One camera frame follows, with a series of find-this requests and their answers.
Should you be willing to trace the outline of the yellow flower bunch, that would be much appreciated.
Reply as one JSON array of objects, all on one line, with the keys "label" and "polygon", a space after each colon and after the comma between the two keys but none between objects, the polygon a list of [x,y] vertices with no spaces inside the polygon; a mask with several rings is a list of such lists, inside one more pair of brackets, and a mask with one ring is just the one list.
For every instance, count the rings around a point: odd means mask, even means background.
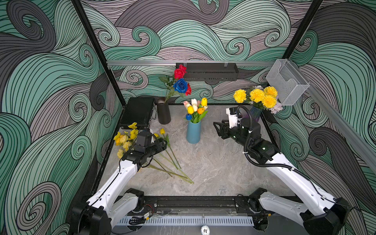
[{"label": "yellow flower bunch", "polygon": [[175,166],[170,161],[170,159],[165,157],[163,154],[154,155],[152,158],[150,158],[150,160],[147,161],[147,163],[145,163],[143,165],[143,167],[154,169],[154,170],[157,170],[159,172],[165,173],[165,172],[163,172],[161,167],[155,162],[155,160],[158,160],[161,164],[164,165],[164,168],[167,171],[169,171],[170,174],[173,176],[172,178],[174,178],[174,179],[179,178],[180,180],[182,180],[184,182],[187,182],[189,184],[194,184],[194,181],[182,169],[176,169]]}]

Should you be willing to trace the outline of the teal ceramic vase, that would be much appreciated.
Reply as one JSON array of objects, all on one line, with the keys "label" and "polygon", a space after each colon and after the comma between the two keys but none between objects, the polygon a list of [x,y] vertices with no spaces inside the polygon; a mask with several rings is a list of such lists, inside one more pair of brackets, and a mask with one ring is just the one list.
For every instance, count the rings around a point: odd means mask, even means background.
[{"label": "teal ceramic vase", "polygon": [[190,144],[197,144],[201,137],[201,122],[192,123],[189,121],[186,139]]}]

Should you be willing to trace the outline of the black cylindrical vase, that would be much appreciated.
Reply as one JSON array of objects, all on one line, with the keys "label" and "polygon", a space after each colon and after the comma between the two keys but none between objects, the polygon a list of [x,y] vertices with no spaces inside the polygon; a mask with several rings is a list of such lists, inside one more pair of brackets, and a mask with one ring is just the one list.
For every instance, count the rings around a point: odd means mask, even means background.
[{"label": "black cylindrical vase", "polygon": [[165,98],[160,98],[156,101],[157,105],[157,116],[160,124],[169,124],[171,122],[169,104],[166,102]]}]

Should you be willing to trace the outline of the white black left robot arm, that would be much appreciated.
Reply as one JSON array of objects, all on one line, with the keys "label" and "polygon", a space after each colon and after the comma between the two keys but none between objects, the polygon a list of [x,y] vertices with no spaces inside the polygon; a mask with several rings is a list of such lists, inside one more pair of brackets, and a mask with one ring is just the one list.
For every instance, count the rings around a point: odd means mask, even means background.
[{"label": "white black left robot arm", "polygon": [[159,138],[153,143],[136,144],[127,151],[107,182],[86,202],[73,208],[68,234],[109,235],[129,212],[141,210],[141,191],[130,189],[122,197],[120,193],[148,158],[166,148],[167,141]]}]

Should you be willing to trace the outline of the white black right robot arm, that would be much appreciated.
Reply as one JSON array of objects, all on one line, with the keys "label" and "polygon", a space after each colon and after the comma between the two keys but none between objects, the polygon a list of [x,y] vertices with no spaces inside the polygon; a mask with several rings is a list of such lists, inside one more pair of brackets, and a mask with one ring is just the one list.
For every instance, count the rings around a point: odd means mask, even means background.
[{"label": "white black right robot arm", "polygon": [[218,136],[233,139],[243,146],[243,154],[254,166],[266,168],[285,183],[296,200],[276,196],[258,188],[249,196],[250,208],[256,212],[274,212],[303,226],[310,235],[337,235],[346,223],[351,207],[342,197],[321,189],[299,171],[271,142],[260,134],[260,125],[251,119],[239,122],[214,122]]}]

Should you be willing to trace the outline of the purple glass vase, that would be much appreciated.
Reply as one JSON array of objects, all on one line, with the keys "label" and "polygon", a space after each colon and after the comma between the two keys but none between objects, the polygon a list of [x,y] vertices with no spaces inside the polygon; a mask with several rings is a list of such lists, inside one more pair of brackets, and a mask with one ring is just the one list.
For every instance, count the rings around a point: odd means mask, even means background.
[{"label": "purple glass vase", "polygon": [[262,114],[262,109],[251,106],[250,113],[251,113],[252,119],[255,120],[256,122],[259,122],[260,116]]}]

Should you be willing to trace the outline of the yellow tulip bouquet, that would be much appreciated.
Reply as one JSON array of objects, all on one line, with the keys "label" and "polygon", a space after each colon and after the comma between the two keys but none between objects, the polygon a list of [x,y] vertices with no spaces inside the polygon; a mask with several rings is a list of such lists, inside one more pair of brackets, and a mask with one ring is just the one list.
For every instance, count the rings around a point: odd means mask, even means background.
[{"label": "yellow tulip bouquet", "polygon": [[208,100],[206,98],[202,98],[202,100],[192,99],[191,102],[184,101],[183,104],[187,110],[185,120],[191,123],[200,123],[207,114]]}]

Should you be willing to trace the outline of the black ribbed hard case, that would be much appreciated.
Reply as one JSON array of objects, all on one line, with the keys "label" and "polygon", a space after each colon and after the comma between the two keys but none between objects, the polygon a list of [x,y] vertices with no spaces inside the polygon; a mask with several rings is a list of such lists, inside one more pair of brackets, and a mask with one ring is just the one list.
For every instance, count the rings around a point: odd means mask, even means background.
[{"label": "black ribbed hard case", "polygon": [[120,119],[120,127],[130,129],[129,126],[136,122],[139,130],[149,128],[154,106],[154,98],[130,98]]}]

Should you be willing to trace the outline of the yellow carnation bouquet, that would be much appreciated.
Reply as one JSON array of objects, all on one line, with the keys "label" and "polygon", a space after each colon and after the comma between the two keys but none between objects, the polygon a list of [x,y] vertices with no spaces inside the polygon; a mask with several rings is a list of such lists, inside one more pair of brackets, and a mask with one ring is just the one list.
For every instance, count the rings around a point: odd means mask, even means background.
[{"label": "yellow carnation bouquet", "polygon": [[239,89],[234,92],[236,103],[247,103],[254,107],[276,114],[284,109],[279,102],[279,93],[275,87],[255,86],[248,90]]}]

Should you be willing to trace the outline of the blue rose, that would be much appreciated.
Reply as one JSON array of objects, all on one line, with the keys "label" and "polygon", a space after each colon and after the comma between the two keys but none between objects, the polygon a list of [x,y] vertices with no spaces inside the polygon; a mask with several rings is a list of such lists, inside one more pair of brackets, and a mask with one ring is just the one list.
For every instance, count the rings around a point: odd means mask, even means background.
[{"label": "blue rose", "polygon": [[185,79],[180,78],[173,84],[173,88],[178,93],[185,94],[188,90],[188,83],[185,81]]}]

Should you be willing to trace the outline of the red rose stem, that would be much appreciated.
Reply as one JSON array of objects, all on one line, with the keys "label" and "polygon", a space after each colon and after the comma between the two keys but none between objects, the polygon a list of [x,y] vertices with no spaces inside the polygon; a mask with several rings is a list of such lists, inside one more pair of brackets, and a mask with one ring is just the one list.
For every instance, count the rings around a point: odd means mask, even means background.
[{"label": "red rose stem", "polygon": [[173,96],[184,97],[192,94],[190,84],[184,79],[186,73],[187,67],[179,65],[178,68],[175,69],[173,76],[166,75],[159,77],[159,80],[166,86],[165,103]]}]

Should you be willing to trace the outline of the black hanging tray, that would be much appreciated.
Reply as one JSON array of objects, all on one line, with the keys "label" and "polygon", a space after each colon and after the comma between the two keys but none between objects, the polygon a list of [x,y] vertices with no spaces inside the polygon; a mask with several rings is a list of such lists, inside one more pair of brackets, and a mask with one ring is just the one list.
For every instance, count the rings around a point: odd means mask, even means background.
[{"label": "black hanging tray", "polygon": [[187,62],[176,63],[176,68],[186,67],[186,81],[204,81],[215,84],[221,81],[236,81],[239,70],[236,63]]}]

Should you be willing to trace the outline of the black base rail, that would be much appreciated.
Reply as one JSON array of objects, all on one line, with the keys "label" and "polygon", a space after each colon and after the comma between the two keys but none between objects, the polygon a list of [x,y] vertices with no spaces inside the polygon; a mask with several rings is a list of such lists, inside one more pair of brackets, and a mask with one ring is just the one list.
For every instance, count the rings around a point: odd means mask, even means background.
[{"label": "black base rail", "polygon": [[248,196],[145,196],[144,203],[151,205],[156,211],[173,209],[225,209],[236,213],[254,214],[265,209]]}]

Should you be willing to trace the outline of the clear acrylic wall box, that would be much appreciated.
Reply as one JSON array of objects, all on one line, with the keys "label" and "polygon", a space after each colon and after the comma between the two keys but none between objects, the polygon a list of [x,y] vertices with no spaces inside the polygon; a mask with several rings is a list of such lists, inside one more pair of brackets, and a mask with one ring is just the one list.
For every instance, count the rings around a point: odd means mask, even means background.
[{"label": "clear acrylic wall box", "polygon": [[278,91],[282,106],[293,106],[309,88],[309,82],[299,67],[288,59],[277,59],[266,80]]}]

